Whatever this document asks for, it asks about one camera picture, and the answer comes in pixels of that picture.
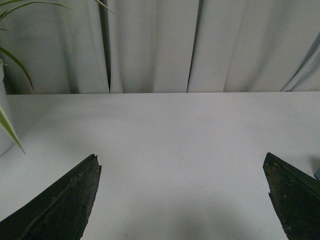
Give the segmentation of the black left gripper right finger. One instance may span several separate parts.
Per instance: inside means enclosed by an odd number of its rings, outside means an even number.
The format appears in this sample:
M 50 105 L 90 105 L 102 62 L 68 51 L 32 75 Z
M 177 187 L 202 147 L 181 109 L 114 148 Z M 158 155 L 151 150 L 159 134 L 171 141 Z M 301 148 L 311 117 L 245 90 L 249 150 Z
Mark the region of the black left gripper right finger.
M 289 240 L 320 238 L 320 182 L 268 152 L 263 171 L 274 211 Z

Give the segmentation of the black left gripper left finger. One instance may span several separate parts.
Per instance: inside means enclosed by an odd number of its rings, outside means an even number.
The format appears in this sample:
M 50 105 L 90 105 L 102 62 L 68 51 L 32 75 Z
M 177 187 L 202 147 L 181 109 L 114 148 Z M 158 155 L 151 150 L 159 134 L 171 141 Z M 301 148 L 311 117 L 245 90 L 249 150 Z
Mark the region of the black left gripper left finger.
M 102 167 L 91 154 L 0 222 L 2 240 L 79 240 L 96 199 Z

